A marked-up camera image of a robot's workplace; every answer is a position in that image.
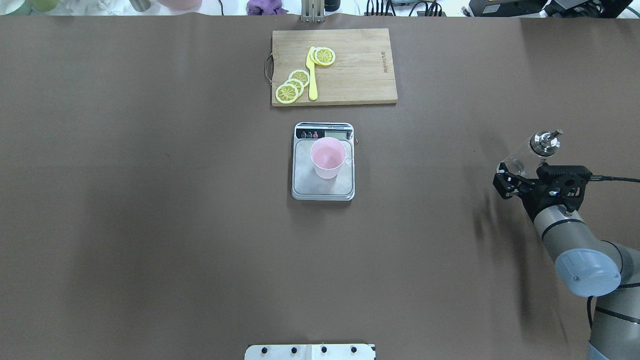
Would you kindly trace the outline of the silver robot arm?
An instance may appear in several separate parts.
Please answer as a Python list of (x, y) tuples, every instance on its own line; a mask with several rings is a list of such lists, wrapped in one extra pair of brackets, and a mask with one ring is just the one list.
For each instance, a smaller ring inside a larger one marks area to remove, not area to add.
[(578, 210), (589, 182), (601, 182), (581, 165), (542, 164), (535, 178), (501, 162), (493, 186), (503, 199), (521, 199), (558, 276), (587, 299), (589, 360), (637, 360), (639, 251), (596, 238)]

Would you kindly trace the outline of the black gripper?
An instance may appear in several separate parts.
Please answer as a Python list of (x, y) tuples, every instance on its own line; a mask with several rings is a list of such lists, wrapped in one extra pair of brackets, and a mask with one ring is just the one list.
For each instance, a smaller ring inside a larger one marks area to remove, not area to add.
[(541, 179), (529, 178), (528, 175), (528, 168), (522, 161), (503, 161), (496, 167), (493, 186), (502, 199), (520, 198), (532, 222), (543, 210), (565, 205), (557, 194), (558, 190), (552, 190)]

